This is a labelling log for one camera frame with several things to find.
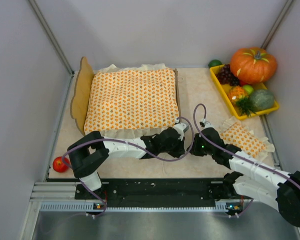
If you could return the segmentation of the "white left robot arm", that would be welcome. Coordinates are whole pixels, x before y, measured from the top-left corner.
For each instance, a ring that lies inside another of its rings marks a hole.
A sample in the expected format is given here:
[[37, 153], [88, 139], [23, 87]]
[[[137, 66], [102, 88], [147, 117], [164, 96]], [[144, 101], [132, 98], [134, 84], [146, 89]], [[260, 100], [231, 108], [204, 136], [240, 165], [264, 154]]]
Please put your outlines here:
[[174, 158], [185, 154], [184, 133], [188, 126], [178, 123], [161, 133], [134, 139], [112, 139], [93, 131], [67, 149], [74, 177], [82, 181], [91, 191], [102, 187], [97, 169], [107, 159], [155, 158], [167, 153]]

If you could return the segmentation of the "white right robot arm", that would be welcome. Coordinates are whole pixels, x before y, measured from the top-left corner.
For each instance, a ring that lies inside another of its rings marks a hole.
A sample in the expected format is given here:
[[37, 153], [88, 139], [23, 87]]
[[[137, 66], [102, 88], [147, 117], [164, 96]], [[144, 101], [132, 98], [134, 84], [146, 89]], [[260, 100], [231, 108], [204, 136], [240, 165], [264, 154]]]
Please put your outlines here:
[[236, 194], [272, 207], [300, 228], [300, 171], [289, 173], [269, 167], [241, 148], [224, 143], [213, 127], [196, 133], [188, 151], [194, 156], [210, 155], [217, 164], [232, 170], [225, 179]]

